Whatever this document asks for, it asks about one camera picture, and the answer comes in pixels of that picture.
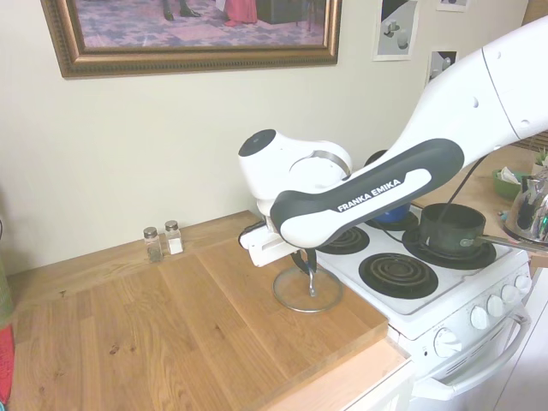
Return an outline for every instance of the gold picture frame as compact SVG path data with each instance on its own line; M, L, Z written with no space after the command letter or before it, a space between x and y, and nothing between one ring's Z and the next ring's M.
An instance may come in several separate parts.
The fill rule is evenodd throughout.
M213 47L86 46L76 1L81 0L41 0L63 77L337 64L343 0L325 0L323 44L321 45ZM295 1L314 2L316 0Z

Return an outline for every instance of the black cable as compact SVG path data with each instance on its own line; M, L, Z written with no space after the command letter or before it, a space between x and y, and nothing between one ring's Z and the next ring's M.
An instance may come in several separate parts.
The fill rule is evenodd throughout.
M369 220L370 223L373 223L377 226L378 229L381 229L388 237L390 237L392 240L394 240L395 242L399 242L400 244L403 244L403 245L409 245L409 246L418 246L419 245L419 242L418 241L403 241L403 240L398 240L397 238L395 238L391 233L389 233L378 221L376 220Z
M483 156L482 158L480 158L478 161L476 161L476 163L472 166L472 168L470 169L470 171L466 174L466 176L464 177L464 180L462 180L461 184L459 185L459 187L456 188L455 192L453 193L453 195L451 195L451 198L449 199L449 201L447 201L447 204L445 204L445 207L444 209L442 210L441 214L439 215L438 217L438 220L436 222L436 225L439 227L439 224L442 222L442 220L444 219L445 217L445 214L447 213L447 210L449 210L449 206L450 204L453 202L453 200L455 199L455 197L459 194L459 192L461 191L462 187L464 187L464 184L466 184L466 182L468 181L468 178L470 178L470 176L472 175L472 173L478 168L478 166L481 164L481 162L483 160L485 160L487 156Z
M449 201L447 201L447 203L445 204L444 209L440 213L440 215L438 217L438 220L436 222L436 229L439 229L439 225L441 224L443 218L445 217L445 214L449 210L450 204L453 202L455 197L461 192L462 188L464 187L464 184L466 184L466 182L468 181L468 179L470 178L472 173L478 168L478 166L481 164L481 162L483 160L485 160L486 157L487 156L484 156L484 157L480 158L478 161L476 161L475 164L472 166L472 168L464 176L464 179L462 180L461 184L459 185L459 187L456 188L455 192L453 193L453 195L451 195L451 197L449 198ZM394 240L396 242L399 242L400 244L409 245L409 246L421 246L422 245L420 243L420 241L402 241L402 240L398 240L391 233L389 233L386 229L384 229L378 221L375 221L375 220L370 220L370 221L373 224L375 224L378 229L381 229L388 237L390 237L392 240Z

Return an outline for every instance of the metal cap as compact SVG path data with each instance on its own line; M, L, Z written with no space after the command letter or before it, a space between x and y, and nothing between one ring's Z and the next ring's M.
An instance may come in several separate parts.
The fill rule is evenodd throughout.
M146 227L143 229L143 234L145 235L145 238L154 238L158 235L158 230L156 227Z
M179 229L179 224L175 220L170 220L165 223L165 229L167 229L168 231Z

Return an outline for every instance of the wall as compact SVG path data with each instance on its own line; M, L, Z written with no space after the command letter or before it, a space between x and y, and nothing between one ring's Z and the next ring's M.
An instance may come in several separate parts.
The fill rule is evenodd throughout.
M472 1L461 14L421 0L410 62L373 63L378 2L347 0L336 67L93 80L60 76L38 0L0 2L7 272L253 207L236 154L262 128L338 142L363 164L402 131L434 45L464 56L520 26L527 5Z

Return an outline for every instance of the green bowl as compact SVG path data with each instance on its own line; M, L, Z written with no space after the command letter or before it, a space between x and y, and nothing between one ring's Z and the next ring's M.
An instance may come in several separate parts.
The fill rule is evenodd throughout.
M521 184L514 184L512 182L503 182L498 176L501 170L494 170L493 175L493 187L495 188L495 193L500 195L502 198L514 201L516 195L520 192ZM523 176L527 176L527 173L514 172L515 178L518 181L521 181Z

